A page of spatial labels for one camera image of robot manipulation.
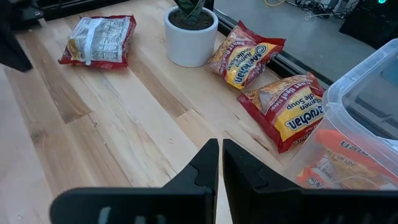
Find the red and yellow package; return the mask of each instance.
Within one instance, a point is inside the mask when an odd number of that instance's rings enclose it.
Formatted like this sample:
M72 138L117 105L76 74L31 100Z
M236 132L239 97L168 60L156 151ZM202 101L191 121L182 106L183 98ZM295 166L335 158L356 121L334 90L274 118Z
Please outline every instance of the red and yellow package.
M283 153L308 138L322 120L323 92L308 73L242 93L238 101Z
M315 142L325 152L297 176L302 187L397 190L398 178L337 130L318 129Z
M100 68L127 66L134 16L84 17L73 30L59 64Z
M240 90L261 75L284 44L285 39L261 37L239 21L208 63L213 72Z

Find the wooden table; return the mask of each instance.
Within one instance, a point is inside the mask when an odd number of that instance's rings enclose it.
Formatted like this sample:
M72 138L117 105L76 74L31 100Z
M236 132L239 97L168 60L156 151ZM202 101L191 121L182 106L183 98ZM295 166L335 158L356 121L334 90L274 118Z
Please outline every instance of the wooden table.
M35 69L0 67L0 223L49 223L51 201L74 187L161 187L209 138L233 139L285 169L294 152L276 153L236 101L238 90L206 66L167 58L163 15L171 5L133 0L17 35ZM80 17L117 14L137 21L127 69L57 63ZM250 88L278 79L267 70ZM219 188L217 221L231 223L222 178Z

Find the green leaf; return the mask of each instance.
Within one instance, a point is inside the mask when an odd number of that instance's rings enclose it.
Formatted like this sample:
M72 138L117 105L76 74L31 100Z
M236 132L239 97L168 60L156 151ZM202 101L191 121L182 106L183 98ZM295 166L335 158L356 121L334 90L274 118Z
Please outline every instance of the green leaf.
M203 6L205 5L206 0L198 0L194 9L189 13L184 22L187 24L193 24L199 21L199 15L202 12Z
M182 11L186 16L189 15L195 8L196 4L193 4L190 0L174 0L177 3L178 8Z

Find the soil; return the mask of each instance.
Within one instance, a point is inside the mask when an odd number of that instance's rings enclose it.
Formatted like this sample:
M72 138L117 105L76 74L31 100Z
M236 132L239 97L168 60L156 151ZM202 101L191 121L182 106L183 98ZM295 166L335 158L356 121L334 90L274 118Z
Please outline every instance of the soil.
M213 18L205 13L201 12L199 15L199 21L196 24L188 25L184 22L185 15L180 11L174 11L169 15L169 21L178 28L185 30L203 30L213 25Z

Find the plastic storage container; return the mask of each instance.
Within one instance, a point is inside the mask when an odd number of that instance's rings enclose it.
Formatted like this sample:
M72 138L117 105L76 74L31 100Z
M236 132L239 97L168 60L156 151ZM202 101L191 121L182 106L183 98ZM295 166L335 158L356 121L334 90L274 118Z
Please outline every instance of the plastic storage container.
M305 188L398 189L398 39L335 82L285 176Z

